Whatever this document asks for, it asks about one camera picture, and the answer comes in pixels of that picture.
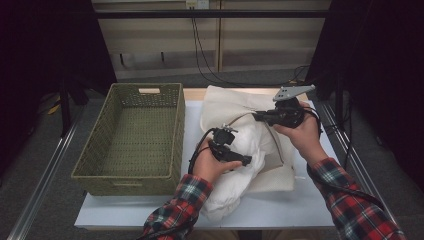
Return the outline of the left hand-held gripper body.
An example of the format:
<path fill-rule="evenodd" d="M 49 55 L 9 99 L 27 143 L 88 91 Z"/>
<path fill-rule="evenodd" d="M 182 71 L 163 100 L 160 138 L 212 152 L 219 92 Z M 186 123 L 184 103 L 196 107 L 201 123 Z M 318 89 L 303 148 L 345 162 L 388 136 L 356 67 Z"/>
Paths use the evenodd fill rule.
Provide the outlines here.
<path fill-rule="evenodd" d="M 235 139 L 232 129 L 228 127 L 213 128 L 213 138 L 208 142 L 213 156 L 224 162 L 244 161 L 244 157 L 236 152 L 233 152 L 229 146 Z"/>

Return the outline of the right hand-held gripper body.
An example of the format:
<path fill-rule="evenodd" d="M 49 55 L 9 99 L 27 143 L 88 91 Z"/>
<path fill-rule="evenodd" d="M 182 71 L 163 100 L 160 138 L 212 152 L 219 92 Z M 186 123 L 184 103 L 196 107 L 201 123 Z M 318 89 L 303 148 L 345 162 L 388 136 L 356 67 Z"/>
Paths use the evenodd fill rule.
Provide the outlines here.
<path fill-rule="evenodd" d="M 310 86 L 282 86 L 274 96 L 275 108 L 268 110 L 264 115 L 264 120 L 269 126 L 275 124 L 296 128 L 304 119 L 305 110 L 300 105 L 298 96 L 315 89 L 314 85 Z"/>

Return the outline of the white pillow insert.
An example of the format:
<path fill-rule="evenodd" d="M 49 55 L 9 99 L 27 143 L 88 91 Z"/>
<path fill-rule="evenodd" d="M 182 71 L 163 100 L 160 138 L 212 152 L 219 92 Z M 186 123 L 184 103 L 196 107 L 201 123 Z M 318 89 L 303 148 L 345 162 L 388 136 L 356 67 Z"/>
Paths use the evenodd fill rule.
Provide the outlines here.
<path fill-rule="evenodd" d="M 230 149 L 252 159 L 246 166 L 222 174 L 213 184 L 213 191 L 201 209 L 201 213 L 212 222 L 222 220 L 238 207 L 241 197 L 265 165 L 266 151 L 261 147 L 262 124 L 243 117 L 234 128 L 238 133 Z"/>

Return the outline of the cream pillowcase with line drawing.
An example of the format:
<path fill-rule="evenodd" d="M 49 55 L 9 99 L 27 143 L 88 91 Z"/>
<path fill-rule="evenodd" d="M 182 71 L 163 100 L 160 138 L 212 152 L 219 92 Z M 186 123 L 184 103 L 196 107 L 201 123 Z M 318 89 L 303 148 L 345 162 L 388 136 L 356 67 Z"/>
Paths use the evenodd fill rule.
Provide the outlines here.
<path fill-rule="evenodd" d="M 292 191 L 295 186 L 294 152 L 289 138 L 252 116 L 257 111 L 270 110 L 274 102 L 270 95 L 250 94 L 210 86 L 202 104 L 200 127 L 206 131 L 227 125 L 235 130 L 235 123 L 250 117 L 261 123 L 261 147 L 266 151 L 265 165 L 253 179 L 246 192 Z"/>

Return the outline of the green woven basket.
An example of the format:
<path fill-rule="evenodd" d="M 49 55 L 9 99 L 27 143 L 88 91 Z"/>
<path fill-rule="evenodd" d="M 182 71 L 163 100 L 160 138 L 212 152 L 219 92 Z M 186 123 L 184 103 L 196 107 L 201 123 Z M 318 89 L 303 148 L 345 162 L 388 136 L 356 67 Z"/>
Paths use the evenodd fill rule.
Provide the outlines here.
<path fill-rule="evenodd" d="M 171 195 L 184 125 L 180 83 L 115 83 L 71 178 L 94 196 Z"/>

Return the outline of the person's right hand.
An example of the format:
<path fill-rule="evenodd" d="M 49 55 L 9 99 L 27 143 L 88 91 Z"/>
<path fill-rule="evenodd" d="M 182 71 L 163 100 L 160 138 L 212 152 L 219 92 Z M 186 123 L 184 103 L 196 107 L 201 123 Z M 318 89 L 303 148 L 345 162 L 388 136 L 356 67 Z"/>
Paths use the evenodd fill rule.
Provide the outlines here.
<path fill-rule="evenodd" d="M 316 118 L 309 113 L 304 115 L 303 122 L 296 128 L 274 124 L 273 128 L 287 136 L 310 167 L 328 158 L 324 151 L 318 133 Z"/>

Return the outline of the person's left hand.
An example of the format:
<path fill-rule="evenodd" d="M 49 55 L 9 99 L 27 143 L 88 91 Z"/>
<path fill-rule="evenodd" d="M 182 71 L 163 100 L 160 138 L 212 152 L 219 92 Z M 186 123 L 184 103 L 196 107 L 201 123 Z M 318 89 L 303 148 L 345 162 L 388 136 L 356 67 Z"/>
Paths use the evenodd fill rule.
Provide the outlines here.
<path fill-rule="evenodd" d="M 200 151 L 195 160 L 192 174 L 209 183 L 214 183 L 224 172 L 241 167 L 240 161 L 219 162 L 209 148 L 209 139 L 200 145 Z"/>

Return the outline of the black metal stand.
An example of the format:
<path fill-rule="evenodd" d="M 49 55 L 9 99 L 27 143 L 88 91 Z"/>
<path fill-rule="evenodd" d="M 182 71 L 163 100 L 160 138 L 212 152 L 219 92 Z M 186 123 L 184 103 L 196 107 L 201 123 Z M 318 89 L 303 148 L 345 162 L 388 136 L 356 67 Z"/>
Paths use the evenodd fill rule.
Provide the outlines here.
<path fill-rule="evenodd" d="M 63 77 L 60 83 L 60 106 L 61 106 L 61 116 L 62 116 L 62 133 L 61 136 L 64 137 L 69 129 L 71 128 L 71 113 L 69 106 L 69 93 L 67 89 L 66 78 Z"/>
<path fill-rule="evenodd" d="M 344 75 L 342 72 L 339 72 L 337 75 L 337 86 L 335 90 L 335 117 L 336 124 L 339 128 L 343 129 L 343 84 L 344 84 Z"/>

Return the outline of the dark curtain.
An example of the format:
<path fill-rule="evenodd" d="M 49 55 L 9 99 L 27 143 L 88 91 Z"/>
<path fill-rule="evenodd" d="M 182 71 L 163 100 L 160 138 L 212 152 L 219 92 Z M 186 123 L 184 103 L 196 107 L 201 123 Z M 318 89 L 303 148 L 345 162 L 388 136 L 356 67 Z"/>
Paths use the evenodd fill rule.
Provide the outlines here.
<path fill-rule="evenodd" d="M 35 126 L 41 98 L 88 101 L 116 82 L 92 0 L 0 0 L 0 176 Z"/>
<path fill-rule="evenodd" d="M 331 0 L 306 80 L 347 90 L 424 191 L 424 0 Z"/>

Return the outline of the beige vertical wall post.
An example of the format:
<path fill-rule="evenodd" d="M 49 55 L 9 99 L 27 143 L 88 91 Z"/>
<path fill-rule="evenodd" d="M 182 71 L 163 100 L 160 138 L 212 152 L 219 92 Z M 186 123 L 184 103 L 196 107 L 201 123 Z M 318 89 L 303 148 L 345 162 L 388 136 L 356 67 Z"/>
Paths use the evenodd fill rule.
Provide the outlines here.
<path fill-rule="evenodd" d="M 223 0 L 216 0 L 216 10 L 223 10 Z M 215 67 L 217 72 L 222 70 L 222 18 L 216 19 L 216 30 L 217 30 L 217 39 L 216 39 L 216 55 L 215 55 Z"/>

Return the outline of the metal floor rail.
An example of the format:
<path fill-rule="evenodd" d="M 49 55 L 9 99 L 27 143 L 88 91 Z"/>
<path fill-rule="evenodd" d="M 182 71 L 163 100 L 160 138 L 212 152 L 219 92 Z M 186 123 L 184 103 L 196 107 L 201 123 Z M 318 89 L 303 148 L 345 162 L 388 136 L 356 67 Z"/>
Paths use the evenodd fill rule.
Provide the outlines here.
<path fill-rule="evenodd" d="M 53 181 L 53 178 L 66 155 L 69 145 L 75 135 L 80 119 L 85 111 L 82 107 L 77 110 L 74 121 L 71 123 L 69 130 L 62 136 L 51 156 L 38 184 L 33 191 L 29 201 L 22 210 L 14 227 L 12 228 L 7 240 L 26 240 L 28 232 L 37 216 L 37 213 L 45 199 L 48 189 Z"/>
<path fill-rule="evenodd" d="M 324 125 L 323 131 L 326 133 L 331 146 L 335 152 L 335 158 L 342 166 L 347 166 L 347 171 L 352 171 L 356 181 L 360 184 L 361 189 L 376 197 L 385 209 L 388 217 L 394 222 L 398 223 L 396 217 L 393 215 L 391 209 L 386 204 L 380 191 L 377 189 L 364 164 L 361 161 L 353 143 L 351 142 L 348 134 L 341 130 L 336 124 L 336 116 L 334 110 L 329 103 L 316 104 L 318 112 L 320 113 Z"/>

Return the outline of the white wall socket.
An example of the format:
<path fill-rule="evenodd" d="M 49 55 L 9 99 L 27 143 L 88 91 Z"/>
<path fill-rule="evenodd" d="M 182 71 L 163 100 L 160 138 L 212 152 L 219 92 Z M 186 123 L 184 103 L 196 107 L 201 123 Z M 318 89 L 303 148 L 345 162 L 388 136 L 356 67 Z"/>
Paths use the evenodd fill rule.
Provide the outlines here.
<path fill-rule="evenodd" d="M 207 10 L 210 8 L 209 0 L 186 0 L 187 9 Z"/>

